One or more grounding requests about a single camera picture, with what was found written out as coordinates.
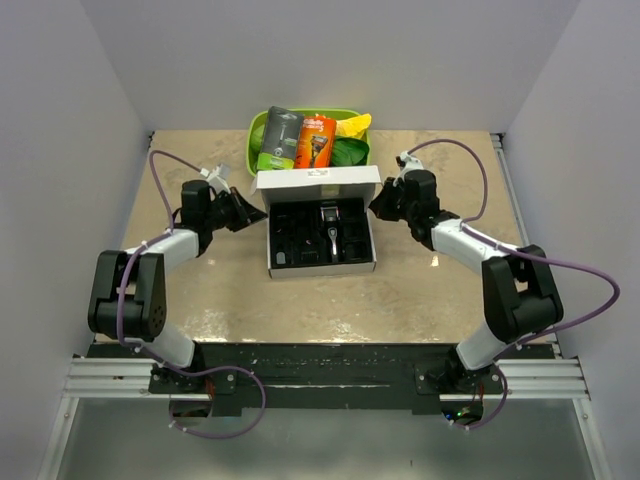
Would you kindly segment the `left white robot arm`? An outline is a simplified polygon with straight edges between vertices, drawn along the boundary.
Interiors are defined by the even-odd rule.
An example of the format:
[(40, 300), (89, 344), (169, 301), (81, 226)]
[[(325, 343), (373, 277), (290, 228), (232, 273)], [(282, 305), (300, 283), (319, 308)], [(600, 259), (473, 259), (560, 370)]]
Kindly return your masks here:
[(99, 254), (89, 329), (173, 367), (171, 378), (183, 391), (200, 390), (207, 368), (196, 361), (196, 342), (168, 323), (167, 276), (205, 253), (215, 231), (238, 232), (266, 218), (234, 187), (216, 190), (204, 180), (185, 182), (181, 205), (169, 211), (165, 232), (136, 248)]

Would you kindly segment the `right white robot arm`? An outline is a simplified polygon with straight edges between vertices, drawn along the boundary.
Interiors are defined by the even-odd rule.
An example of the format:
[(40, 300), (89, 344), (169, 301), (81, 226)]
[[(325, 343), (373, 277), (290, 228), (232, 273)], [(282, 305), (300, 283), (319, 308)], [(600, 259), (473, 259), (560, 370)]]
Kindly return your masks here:
[(544, 250), (503, 244), (468, 227), (440, 207), (436, 189), (427, 170), (389, 177), (370, 210), (380, 220), (406, 222), (414, 240), (480, 276), (484, 322), (453, 349), (445, 369), (448, 386), (466, 393), (509, 346), (562, 320), (564, 307)]

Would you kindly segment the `white clipper kit box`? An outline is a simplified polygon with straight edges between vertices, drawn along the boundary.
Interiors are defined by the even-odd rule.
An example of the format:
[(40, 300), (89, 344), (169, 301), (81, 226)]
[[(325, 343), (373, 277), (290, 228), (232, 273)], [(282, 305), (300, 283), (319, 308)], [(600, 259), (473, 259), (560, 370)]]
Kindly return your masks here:
[[(252, 190), (261, 194), (267, 218), (267, 267), (271, 278), (363, 274), (377, 263), (369, 204), (381, 183), (375, 165), (260, 171)], [(339, 208), (339, 261), (331, 262), (330, 242), (320, 207)], [(317, 265), (301, 265), (300, 252), (316, 249)], [(286, 264), (276, 264), (276, 254)]]

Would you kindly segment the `black silver hair clipper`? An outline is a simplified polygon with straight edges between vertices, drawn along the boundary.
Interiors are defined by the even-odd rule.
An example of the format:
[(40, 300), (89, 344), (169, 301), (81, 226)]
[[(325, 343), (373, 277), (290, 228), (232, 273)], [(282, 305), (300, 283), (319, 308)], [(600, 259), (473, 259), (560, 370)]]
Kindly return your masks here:
[(330, 242), (331, 262), (339, 261), (338, 233), (340, 212), (336, 205), (326, 205), (320, 207), (322, 224), (326, 230)]

